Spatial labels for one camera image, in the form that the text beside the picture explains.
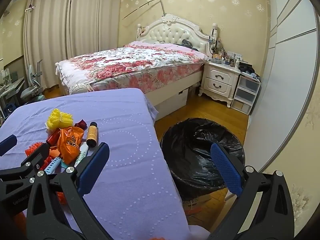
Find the red plastic bag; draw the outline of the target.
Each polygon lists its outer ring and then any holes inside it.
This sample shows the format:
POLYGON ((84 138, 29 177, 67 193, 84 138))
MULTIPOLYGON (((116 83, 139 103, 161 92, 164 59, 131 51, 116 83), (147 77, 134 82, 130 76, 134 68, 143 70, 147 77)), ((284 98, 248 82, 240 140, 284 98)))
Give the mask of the red plastic bag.
POLYGON ((35 150, 37 150, 43 143, 42 142, 36 142, 29 146, 26 150, 25 153, 27 156, 30 156, 35 150))

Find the red cylindrical bottle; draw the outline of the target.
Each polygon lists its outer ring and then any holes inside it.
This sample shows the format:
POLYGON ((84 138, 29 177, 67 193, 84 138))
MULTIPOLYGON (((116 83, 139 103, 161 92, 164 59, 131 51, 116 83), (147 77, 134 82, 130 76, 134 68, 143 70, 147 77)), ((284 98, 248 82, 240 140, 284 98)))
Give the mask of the red cylindrical bottle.
POLYGON ((57 142, 59 140, 59 137, 60 137, 60 129, 57 128, 53 133, 51 133, 47 140, 46 140, 46 143, 50 146, 50 147, 53 147, 53 146, 56 146, 57 145, 57 142))

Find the orange snack wrapper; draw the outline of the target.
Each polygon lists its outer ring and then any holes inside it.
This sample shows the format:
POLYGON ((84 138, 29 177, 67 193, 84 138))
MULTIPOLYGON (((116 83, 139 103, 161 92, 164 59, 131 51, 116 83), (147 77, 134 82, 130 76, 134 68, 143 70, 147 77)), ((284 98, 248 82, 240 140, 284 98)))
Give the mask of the orange snack wrapper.
POLYGON ((75 161, 80 153, 80 144, 84 130, 80 127, 69 127, 60 129, 60 137, 57 142, 57 149, 61 153, 65 164, 75 161))

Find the yellow mesh scrubber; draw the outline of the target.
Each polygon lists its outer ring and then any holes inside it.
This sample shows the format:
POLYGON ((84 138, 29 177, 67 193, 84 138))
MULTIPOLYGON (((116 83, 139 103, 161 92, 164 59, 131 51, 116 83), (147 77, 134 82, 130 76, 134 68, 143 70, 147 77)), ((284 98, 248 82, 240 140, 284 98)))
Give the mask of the yellow mesh scrubber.
POLYGON ((47 129, 53 132, 58 128, 62 129, 71 126, 73 126, 73 116, 57 108, 52 110, 46 122, 47 129))

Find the teal white tube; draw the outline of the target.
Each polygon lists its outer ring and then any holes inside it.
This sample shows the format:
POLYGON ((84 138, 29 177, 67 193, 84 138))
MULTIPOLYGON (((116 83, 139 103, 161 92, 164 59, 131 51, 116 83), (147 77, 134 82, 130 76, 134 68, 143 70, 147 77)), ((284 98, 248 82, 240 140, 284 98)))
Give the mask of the teal white tube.
POLYGON ((84 157, 87 156, 87 153, 88 153, 88 149, 89 149, 89 146, 87 145, 86 142, 82 142, 81 145, 80 145, 80 152, 79 152, 79 155, 74 163, 74 167, 77 167, 79 165, 79 163, 82 161, 82 159, 84 159, 84 157))

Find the dark red ribbon bow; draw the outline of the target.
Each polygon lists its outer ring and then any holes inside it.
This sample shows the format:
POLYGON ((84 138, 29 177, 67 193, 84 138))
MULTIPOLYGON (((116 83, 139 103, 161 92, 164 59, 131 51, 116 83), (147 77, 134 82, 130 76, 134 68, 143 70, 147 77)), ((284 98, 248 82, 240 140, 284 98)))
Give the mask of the dark red ribbon bow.
POLYGON ((84 131, 87 129, 87 124, 84 120, 81 120, 81 121, 75 123, 74 126, 80 128, 80 129, 83 129, 84 131))

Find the orange thread spool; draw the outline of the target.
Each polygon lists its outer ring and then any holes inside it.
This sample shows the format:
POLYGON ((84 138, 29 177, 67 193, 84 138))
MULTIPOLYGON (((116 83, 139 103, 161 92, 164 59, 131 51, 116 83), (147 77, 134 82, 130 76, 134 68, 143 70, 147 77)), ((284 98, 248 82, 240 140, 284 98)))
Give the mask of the orange thread spool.
POLYGON ((89 148, 95 148, 98 143, 98 125, 96 122, 91 122, 88 128, 86 144, 89 148))

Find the orange paper packet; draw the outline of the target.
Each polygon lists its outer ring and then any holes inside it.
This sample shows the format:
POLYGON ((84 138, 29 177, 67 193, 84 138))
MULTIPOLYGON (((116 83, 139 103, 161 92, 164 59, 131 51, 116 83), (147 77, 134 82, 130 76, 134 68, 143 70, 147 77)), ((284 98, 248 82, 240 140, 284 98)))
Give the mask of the orange paper packet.
POLYGON ((50 148, 49 155, 51 156, 52 159, 54 159, 56 157, 60 157, 61 153, 60 153, 58 147, 54 146, 54 147, 50 148))

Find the white desk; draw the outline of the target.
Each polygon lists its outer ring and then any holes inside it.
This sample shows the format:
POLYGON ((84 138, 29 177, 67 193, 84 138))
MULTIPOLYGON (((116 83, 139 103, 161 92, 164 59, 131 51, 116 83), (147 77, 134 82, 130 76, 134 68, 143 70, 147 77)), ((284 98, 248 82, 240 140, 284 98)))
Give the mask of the white desk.
POLYGON ((1 119, 6 120, 21 105, 19 96, 25 79, 18 78, 17 72, 11 73, 9 68, 1 71, 1 78, 1 119))

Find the beige curtains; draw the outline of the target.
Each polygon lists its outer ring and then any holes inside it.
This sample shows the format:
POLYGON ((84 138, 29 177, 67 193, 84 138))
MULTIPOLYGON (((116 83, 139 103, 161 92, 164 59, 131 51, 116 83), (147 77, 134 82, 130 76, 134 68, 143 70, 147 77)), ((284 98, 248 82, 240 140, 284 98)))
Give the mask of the beige curtains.
POLYGON ((28 0, 24 15, 26 66, 41 65, 41 83, 59 83, 55 63, 116 48, 120 0, 28 0))

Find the floral covered bed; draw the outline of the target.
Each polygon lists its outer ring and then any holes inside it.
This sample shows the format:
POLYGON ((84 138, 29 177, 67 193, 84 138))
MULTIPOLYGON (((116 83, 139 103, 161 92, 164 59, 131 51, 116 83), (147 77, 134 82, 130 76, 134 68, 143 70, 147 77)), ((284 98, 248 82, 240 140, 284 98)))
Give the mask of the floral covered bed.
POLYGON ((182 45, 131 42, 56 64, 65 94, 138 88, 147 94, 200 72, 208 56, 182 45))

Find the white under-bed box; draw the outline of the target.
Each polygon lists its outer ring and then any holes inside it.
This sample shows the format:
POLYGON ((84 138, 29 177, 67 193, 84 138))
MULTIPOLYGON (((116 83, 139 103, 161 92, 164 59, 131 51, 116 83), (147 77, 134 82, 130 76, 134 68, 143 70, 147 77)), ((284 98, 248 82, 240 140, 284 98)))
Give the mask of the white under-bed box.
POLYGON ((188 89, 185 89, 155 106, 158 114, 156 121, 184 107, 187 103, 188 89))

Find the nightstand clutter items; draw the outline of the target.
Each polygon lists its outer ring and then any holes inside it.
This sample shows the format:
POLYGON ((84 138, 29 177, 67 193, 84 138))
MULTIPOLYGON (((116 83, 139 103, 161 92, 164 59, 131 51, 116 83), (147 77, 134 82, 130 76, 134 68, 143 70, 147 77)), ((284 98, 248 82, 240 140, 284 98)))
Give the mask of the nightstand clutter items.
POLYGON ((209 36, 208 42, 209 52, 212 58, 211 61, 237 68, 245 76, 260 82, 260 76, 255 72, 252 64, 244 61, 241 54, 226 51, 224 49, 221 38, 219 38, 218 26, 215 23, 212 26, 212 32, 209 36))

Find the white tufted headboard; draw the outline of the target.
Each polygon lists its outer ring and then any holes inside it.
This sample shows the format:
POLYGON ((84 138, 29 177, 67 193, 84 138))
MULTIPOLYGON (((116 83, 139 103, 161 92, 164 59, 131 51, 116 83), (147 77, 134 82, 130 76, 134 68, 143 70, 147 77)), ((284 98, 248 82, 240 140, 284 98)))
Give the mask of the white tufted headboard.
POLYGON ((212 32, 207 35, 198 25, 189 20, 166 14, 146 27, 141 24, 137 25, 136 40, 176 44, 181 44, 183 40, 186 40, 198 51, 210 56, 218 41, 218 27, 214 23, 212 32))

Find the white wardrobe door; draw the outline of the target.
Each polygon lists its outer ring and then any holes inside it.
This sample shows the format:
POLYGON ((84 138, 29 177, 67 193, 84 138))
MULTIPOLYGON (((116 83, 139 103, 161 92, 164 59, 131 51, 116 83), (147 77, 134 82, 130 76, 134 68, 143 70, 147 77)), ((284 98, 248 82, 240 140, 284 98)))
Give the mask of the white wardrobe door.
POLYGON ((310 0, 270 0, 268 53, 245 137, 246 165, 267 168, 298 128, 319 72, 319 18, 310 0))

